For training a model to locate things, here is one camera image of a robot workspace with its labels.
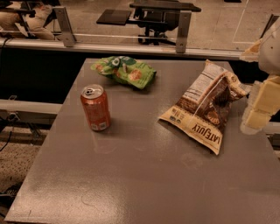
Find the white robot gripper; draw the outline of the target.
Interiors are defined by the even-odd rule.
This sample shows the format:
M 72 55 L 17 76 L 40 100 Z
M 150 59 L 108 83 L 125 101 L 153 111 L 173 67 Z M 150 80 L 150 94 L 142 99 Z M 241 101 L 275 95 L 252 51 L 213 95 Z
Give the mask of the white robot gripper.
M 240 129 L 244 134 L 254 135 L 280 110 L 280 18 L 239 59 L 257 62 L 262 71 L 273 74 L 263 82 L 256 80 L 249 93 Z

